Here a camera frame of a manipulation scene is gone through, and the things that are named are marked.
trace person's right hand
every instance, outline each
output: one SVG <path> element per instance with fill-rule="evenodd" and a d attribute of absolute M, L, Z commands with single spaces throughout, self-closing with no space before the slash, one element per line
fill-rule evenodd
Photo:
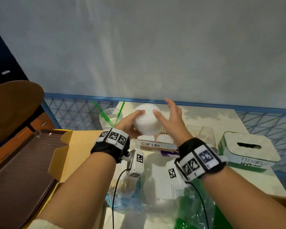
<path fill-rule="evenodd" d="M 179 147 L 187 140 L 193 138 L 187 130 L 183 120 L 181 108 L 177 107 L 175 102 L 166 98 L 165 102 L 168 103 L 170 108 L 170 118 L 166 119 L 161 112 L 153 110 L 155 117 L 162 123 L 168 135 L 174 140 L 175 144 Z"/>

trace brown tray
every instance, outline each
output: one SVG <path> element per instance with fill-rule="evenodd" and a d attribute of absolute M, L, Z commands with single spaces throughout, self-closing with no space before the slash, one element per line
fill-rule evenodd
<path fill-rule="evenodd" d="M 0 229 L 21 228 L 55 184 L 48 168 L 64 133 L 39 130 L 0 164 Z"/>

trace green and white box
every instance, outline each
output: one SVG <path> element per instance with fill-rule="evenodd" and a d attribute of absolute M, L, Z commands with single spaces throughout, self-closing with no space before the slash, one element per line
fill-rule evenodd
<path fill-rule="evenodd" d="M 271 140 L 261 135 L 225 132 L 218 144 L 219 154 L 240 168 L 269 169 L 280 161 L 280 156 Z"/>

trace black cable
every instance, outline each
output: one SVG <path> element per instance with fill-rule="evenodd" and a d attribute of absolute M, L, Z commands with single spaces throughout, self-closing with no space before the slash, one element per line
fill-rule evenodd
<path fill-rule="evenodd" d="M 118 188 L 118 183 L 120 180 L 120 177 L 122 176 L 122 174 L 130 169 L 125 169 L 122 171 L 122 173 L 120 174 L 120 176 L 118 177 L 118 180 L 116 181 L 116 188 L 114 189 L 114 194 L 113 194 L 113 200 L 112 200 L 112 229 L 114 229 L 114 216 L 113 216 L 113 206 L 114 206 L 114 198 L 116 197 L 116 189 Z"/>
<path fill-rule="evenodd" d="M 197 191 L 197 193 L 198 193 L 198 195 L 199 195 L 199 197 L 200 197 L 201 203 L 202 203 L 202 208 L 203 208 L 203 211 L 204 211 L 204 215 L 206 216 L 206 226 L 208 227 L 208 229 L 210 229 L 210 227 L 209 227 L 209 221 L 208 221 L 208 216 L 206 215 L 206 208 L 205 208 L 205 206 L 204 206 L 202 197 L 201 197 L 201 195 L 200 195 L 198 189 L 197 189 L 197 188 L 194 186 L 194 184 L 191 183 L 191 182 L 185 182 L 185 183 L 191 184 L 191 185 L 194 187 L 194 189 Z"/>

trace metal mesh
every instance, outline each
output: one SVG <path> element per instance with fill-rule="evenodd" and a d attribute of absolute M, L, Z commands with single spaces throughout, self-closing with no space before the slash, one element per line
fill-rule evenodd
<path fill-rule="evenodd" d="M 45 97 L 61 128 L 70 130 L 101 130 L 100 110 L 91 100 Z M 96 101 L 103 109 L 115 108 L 118 102 Z M 237 111 L 249 133 L 271 139 L 281 161 L 273 168 L 286 172 L 286 114 L 269 114 Z"/>

